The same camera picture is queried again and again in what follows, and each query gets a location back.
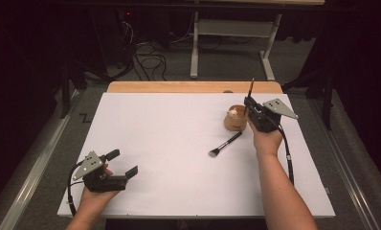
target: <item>black brush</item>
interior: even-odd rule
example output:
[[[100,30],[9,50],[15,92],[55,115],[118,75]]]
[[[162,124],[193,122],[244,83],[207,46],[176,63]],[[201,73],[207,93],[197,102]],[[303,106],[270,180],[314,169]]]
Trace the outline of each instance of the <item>black brush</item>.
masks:
[[[221,150],[223,150],[225,147],[230,145],[230,143],[232,143],[235,139],[237,139],[237,137],[241,136],[241,134],[242,134],[242,131],[238,132],[234,137],[230,138],[227,142],[223,143],[221,146],[217,147],[216,149],[211,150],[209,152],[209,156],[216,157],[221,152]]]

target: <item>brush holder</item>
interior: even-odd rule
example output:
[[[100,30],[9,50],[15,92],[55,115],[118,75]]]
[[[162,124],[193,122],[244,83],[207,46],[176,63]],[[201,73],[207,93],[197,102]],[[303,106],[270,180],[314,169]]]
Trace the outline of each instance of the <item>brush holder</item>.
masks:
[[[247,113],[244,111],[244,105],[232,105],[224,118],[224,127],[229,131],[243,131],[247,127]]]

